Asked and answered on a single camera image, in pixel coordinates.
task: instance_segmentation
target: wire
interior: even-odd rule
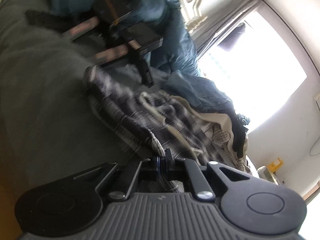
[[[320,154],[320,152],[318,152],[317,154],[311,155],[311,151],[312,151],[313,147],[316,145],[316,143],[317,143],[319,140],[320,140],[320,137],[319,137],[318,140],[313,144],[313,146],[311,147],[311,149],[310,149],[310,151],[309,151],[309,155],[310,155],[311,157],[317,156],[317,155]]]

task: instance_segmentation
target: yellow object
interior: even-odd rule
[[[280,158],[277,158],[274,162],[270,163],[267,168],[271,173],[275,173],[283,164]]]

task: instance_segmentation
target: metal screw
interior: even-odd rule
[[[112,199],[123,199],[125,194],[121,191],[113,191],[109,193],[109,197]]]
[[[200,199],[210,199],[213,197],[213,193],[210,191],[200,191],[197,193],[197,197]]]

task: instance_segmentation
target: plaid fabric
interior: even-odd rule
[[[97,66],[86,70],[84,84],[94,113],[140,157],[151,157],[152,152],[164,161],[164,149],[169,148],[174,158],[190,158],[201,165],[224,163],[212,144],[214,138],[205,135],[178,100],[161,91],[133,93]],[[166,191],[181,191],[181,185],[163,176],[160,183]]]

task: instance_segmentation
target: gray bed sheet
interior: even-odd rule
[[[131,151],[93,115],[82,86],[86,57],[103,49],[95,36],[76,44],[30,26],[27,9],[48,11],[47,0],[3,0],[0,5],[0,169],[15,197],[103,162],[125,163]],[[152,69],[152,89],[135,66],[108,72],[133,90],[152,92],[166,73]]]

